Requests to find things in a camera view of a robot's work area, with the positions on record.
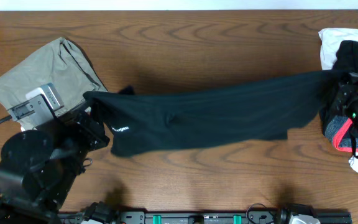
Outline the black Sydrogen polo shirt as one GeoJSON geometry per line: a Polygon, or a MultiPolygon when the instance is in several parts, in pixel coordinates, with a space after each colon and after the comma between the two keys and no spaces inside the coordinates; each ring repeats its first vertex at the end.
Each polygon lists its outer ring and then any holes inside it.
{"type": "Polygon", "coordinates": [[[340,70],[302,73],[214,90],[168,95],[89,91],[113,134],[112,154],[216,147],[250,139],[286,139],[327,107],[340,70]]]}

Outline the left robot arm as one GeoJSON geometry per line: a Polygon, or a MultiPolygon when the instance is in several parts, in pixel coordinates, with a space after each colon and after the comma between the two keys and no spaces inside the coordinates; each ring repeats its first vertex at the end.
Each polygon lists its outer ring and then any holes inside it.
{"type": "Polygon", "coordinates": [[[59,210],[90,151],[106,147],[99,103],[86,103],[65,120],[42,100],[26,110],[40,124],[6,141],[0,160],[0,223],[60,223],[59,210]]]}

